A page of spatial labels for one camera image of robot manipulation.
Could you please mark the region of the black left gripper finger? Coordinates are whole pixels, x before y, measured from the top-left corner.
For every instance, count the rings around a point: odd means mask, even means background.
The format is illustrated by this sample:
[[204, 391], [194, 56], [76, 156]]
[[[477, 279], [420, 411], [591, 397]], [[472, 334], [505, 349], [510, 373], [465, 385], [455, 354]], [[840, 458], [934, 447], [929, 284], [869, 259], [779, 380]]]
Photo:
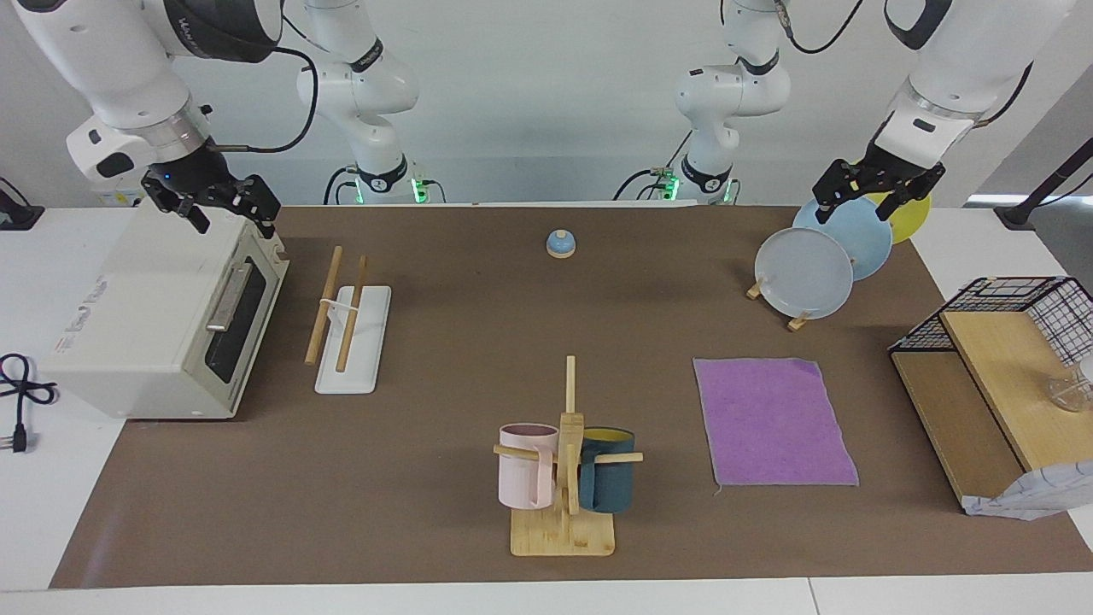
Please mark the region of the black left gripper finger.
[[894, 190], [889, 192], [885, 199], [880, 202], [880, 205], [877, 206], [877, 218], [889, 221], [900, 206], [904, 206], [913, 200], [922, 200], [930, 196], [930, 192], [940, 182], [940, 179], [944, 177], [945, 172], [944, 164], [936, 164], [935, 167], [929, 168], [928, 172], [925, 172], [918, 178], [898, 180], [895, 184]]
[[862, 175], [859, 165], [850, 162], [832, 162], [827, 170], [816, 179], [812, 186], [812, 194], [815, 196], [816, 213], [815, 218], [820, 225], [826, 225], [843, 203], [848, 202], [860, 194], [857, 180]]

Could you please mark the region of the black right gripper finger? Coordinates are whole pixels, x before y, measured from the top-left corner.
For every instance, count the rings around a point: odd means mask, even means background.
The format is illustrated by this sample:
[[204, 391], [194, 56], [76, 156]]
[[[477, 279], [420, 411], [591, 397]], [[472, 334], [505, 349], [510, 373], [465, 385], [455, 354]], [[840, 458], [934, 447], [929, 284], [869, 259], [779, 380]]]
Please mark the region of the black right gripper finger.
[[188, 221], [199, 234], [207, 233], [210, 222], [208, 222], [205, 214], [195, 205], [192, 198], [176, 199], [172, 210], [178, 217]]
[[230, 213], [250, 220], [265, 240], [277, 234], [274, 222], [281, 202], [261, 176], [252, 174], [231, 184], [225, 206]]

